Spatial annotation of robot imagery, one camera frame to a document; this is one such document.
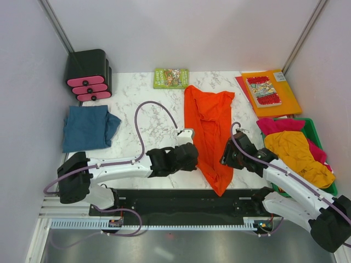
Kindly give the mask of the orange t shirt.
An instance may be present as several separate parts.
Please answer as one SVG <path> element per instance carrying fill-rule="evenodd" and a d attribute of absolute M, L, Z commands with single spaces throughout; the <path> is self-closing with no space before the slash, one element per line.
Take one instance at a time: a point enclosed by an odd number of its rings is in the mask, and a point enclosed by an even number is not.
<path fill-rule="evenodd" d="M 234 97 L 233 92 L 203 92 L 193 85 L 184 91 L 184 124 L 195 132 L 197 167 L 218 196 L 223 195 L 234 174 L 232 168 L 220 163 L 230 137 Z"/>

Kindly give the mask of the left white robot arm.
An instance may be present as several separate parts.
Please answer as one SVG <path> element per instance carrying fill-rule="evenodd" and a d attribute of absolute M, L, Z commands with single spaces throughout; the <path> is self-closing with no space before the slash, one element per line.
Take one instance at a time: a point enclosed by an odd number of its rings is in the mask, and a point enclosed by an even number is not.
<path fill-rule="evenodd" d="M 88 158 L 85 152 L 75 153 L 57 170 L 60 203 L 83 201 L 97 206 L 107 215 L 116 215 L 121 207 L 117 191 L 101 184 L 124 178 L 167 177 L 178 171 L 193 171 L 198 156 L 198 150 L 190 142 L 149 150 L 138 161 L 102 160 Z"/>

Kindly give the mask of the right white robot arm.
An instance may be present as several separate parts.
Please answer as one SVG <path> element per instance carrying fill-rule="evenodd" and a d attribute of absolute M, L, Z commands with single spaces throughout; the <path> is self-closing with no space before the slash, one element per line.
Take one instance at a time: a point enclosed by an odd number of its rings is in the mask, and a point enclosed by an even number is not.
<path fill-rule="evenodd" d="M 272 182 L 289 196 L 264 188 L 251 202 L 259 216 L 276 214 L 300 226 L 324 250 L 334 253 L 350 238 L 350 199 L 335 197 L 295 173 L 267 148 L 256 149 L 245 133 L 237 130 L 227 141 L 221 164 L 247 169 Z"/>

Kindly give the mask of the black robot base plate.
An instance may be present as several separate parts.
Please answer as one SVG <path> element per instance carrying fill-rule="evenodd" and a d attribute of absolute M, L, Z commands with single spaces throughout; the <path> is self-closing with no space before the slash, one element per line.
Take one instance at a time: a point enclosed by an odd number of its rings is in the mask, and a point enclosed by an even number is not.
<path fill-rule="evenodd" d="M 231 189 L 217 196 L 212 190 L 117 190 L 117 207 L 128 224 L 137 223 L 137 216 L 126 209 L 136 211 L 143 225 L 238 225 L 244 218 L 255 220 L 277 218 L 265 210 L 262 189 Z"/>

